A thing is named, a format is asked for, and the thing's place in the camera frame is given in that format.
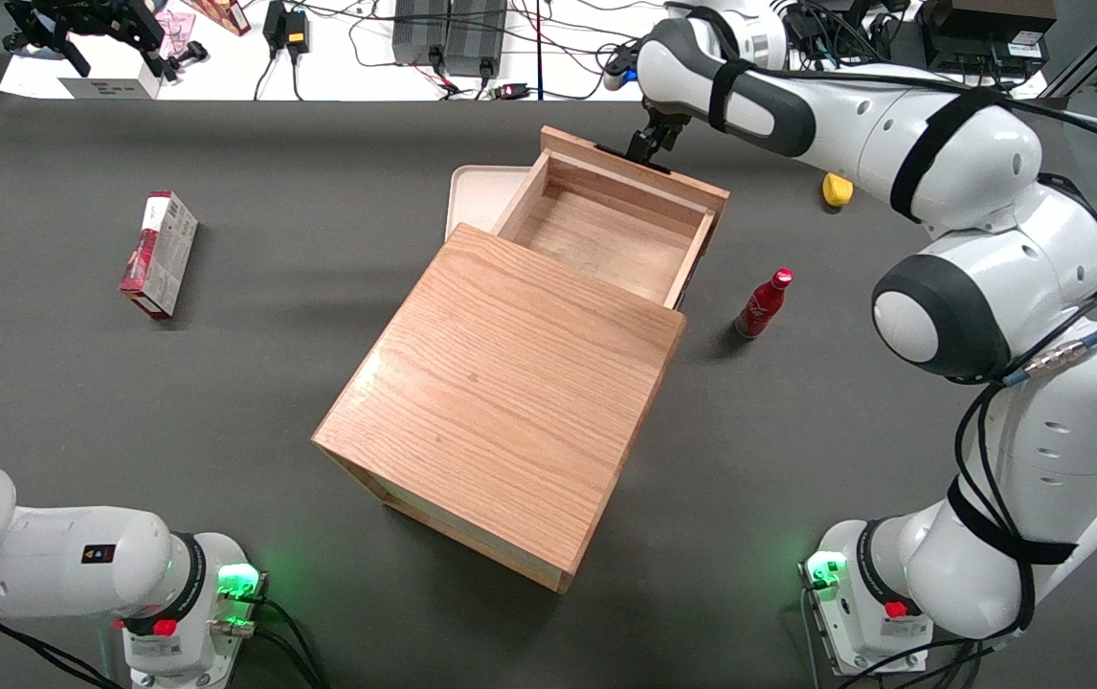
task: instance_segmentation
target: white tray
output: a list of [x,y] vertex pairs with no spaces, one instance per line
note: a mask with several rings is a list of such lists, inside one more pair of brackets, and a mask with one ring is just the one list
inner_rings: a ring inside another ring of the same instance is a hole
[[530,167],[464,166],[454,171],[445,236],[451,236],[451,230],[460,223],[493,231],[493,224],[519,191],[528,170]]

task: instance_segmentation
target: red cap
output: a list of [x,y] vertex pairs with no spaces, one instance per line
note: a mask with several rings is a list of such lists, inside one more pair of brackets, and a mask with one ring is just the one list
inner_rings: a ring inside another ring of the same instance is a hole
[[794,275],[791,274],[791,269],[779,269],[774,272],[774,278],[770,279],[770,284],[778,289],[785,289],[788,284],[791,284],[793,279]]
[[178,622],[172,619],[159,619],[154,622],[154,635],[173,636],[173,631],[178,628]]
[[902,601],[889,601],[884,605],[884,614],[890,615],[890,619],[898,619],[911,614],[911,608]]

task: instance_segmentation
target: red box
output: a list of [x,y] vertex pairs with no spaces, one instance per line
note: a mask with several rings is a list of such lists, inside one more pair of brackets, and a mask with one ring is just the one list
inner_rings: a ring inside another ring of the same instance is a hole
[[204,16],[225,26],[230,34],[242,35],[251,31],[251,22],[247,21],[238,0],[185,0],[185,2]]
[[199,226],[173,191],[149,193],[140,240],[127,260],[118,291],[150,317],[172,317]]

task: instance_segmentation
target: red bottle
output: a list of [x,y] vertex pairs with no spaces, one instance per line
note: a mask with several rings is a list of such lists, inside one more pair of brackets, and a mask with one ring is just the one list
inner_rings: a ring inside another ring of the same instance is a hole
[[774,278],[755,289],[745,310],[740,310],[740,316],[736,318],[736,332],[751,340],[766,330],[770,319],[782,308],[782,297],[792,278],[789,269],[779,269]]

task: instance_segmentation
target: wooden box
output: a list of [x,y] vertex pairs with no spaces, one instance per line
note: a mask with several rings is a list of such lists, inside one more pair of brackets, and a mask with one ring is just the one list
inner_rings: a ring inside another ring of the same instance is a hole
[[384,505],[563,594],[727,195],[541,140],[493,235],[452,233],[313,441]]

